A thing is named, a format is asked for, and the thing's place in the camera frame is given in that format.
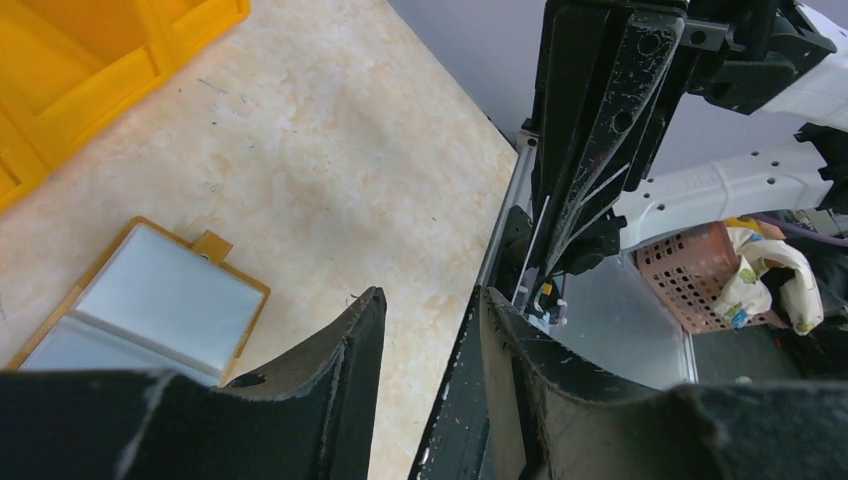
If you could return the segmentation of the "orange three-compartment bin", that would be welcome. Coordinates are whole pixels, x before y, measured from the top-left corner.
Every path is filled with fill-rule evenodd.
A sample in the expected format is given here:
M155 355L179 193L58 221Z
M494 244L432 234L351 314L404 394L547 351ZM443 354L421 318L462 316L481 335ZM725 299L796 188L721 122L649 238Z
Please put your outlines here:
M247 1L4 1L1 208L251 12Z

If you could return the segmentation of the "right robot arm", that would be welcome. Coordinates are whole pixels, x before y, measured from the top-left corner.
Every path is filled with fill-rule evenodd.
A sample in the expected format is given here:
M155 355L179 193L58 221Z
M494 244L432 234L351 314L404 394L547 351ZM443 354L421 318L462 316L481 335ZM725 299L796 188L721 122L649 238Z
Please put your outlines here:
M788 141L664 176L681 98L789 114ZM773 210L847 209L847 31L799 1L549 1L527 128L525 264L579 274L655 238Z

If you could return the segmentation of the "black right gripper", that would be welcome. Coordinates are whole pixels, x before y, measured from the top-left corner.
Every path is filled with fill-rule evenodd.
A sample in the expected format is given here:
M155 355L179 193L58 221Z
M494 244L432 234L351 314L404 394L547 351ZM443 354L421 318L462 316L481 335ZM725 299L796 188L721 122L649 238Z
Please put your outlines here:
M749 115L837 52L836 29L797 1L548 1L531 263L554 270L595 188L647 177L683 96Z

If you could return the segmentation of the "white patterned cloth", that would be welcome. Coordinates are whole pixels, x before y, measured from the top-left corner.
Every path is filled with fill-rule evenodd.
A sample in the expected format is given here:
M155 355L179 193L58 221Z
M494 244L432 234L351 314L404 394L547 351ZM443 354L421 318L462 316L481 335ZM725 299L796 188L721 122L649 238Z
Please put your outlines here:
M824 322L819 286L804 254L755 220L732 217L723 226L738 265L712 304L721 319L740 329L774 311L801 336Z

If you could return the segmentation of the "pink perforated basket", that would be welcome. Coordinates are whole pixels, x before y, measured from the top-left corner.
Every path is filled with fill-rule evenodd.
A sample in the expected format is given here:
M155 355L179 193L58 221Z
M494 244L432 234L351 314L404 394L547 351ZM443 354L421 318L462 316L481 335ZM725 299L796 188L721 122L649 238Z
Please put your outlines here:
M723 223L703 224L641 247L635 261L686 332L696 335L733 328L713 310L740 265Z

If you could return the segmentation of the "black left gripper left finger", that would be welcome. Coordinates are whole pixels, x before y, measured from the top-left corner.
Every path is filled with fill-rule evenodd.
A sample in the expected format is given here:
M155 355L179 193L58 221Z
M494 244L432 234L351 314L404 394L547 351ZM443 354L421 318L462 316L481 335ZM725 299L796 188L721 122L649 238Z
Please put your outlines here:
M333 322L222 388L172 370L5 373L5 479L364 479L387 302Z

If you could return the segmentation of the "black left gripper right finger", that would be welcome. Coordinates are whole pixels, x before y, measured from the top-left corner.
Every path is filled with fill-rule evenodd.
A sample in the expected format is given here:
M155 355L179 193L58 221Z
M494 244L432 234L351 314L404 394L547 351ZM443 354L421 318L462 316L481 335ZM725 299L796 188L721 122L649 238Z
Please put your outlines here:
M843 479L843 382L682 384L655 390L478 294L499 479Z

